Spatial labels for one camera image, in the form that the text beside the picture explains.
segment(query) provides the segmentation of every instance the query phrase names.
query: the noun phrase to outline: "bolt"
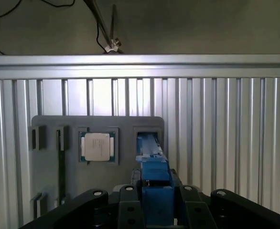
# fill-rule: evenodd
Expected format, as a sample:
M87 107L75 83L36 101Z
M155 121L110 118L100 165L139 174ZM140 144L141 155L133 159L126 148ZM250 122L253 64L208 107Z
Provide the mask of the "bolt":
M101 195L101 194L102 194L101 191L96 191L96 192L93 193L93 195L95 195L95 196L99 196L99 195Z
M221 196L225 196L225 195L226 195L226 192L218 191L217 194L219 194L219 195L221 195Z
M192 190L192 187L190 186L185 186L184 189L188 190L188 191L191 191Z

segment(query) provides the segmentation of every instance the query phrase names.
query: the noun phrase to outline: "corrugated metal wall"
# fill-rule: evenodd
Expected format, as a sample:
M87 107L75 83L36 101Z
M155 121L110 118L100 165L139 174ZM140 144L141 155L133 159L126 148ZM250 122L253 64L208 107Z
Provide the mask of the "corrugated metal wall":
M183 183L280 213L280 78L0 81L0 228L30 220L35 115L161 116Z

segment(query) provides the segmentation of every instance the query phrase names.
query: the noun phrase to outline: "aluminum panel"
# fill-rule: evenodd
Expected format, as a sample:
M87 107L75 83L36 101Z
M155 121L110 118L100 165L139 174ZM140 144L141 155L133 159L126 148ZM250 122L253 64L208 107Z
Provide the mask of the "aluminum panel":
M183 183L280 213L280 57L140 57L3 57L0 79L18 80L0 81L0 228L32 220L27 136L37 114L160 116Z

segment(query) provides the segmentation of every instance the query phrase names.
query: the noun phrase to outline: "gray wall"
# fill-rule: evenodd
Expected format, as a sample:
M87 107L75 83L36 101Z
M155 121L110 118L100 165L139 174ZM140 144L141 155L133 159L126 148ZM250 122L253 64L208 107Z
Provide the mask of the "gray wall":
M0 0L0 14L15 2ZM113 3L125 53L280 53L280 0L99 0L108 25ZM95 38L82 0L60 9L24 0L0 19L0 49L7 54L98 54Z

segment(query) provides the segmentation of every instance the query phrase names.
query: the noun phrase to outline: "gray mounting plate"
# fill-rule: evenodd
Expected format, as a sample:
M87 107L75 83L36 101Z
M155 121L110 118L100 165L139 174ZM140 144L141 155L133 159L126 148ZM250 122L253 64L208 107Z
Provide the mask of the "gray mounting plate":
M129 184L136 162L137 133L155 132L163 148L164 121L160 117L119 116L46 116L32 119L29 131L32 150L33 193L47 193L48 209L58 198L58 151L56 130L65 127L65 192L74 198L92 188L111 192L116 185ZM80 162L79 132L115 131L116 162Z

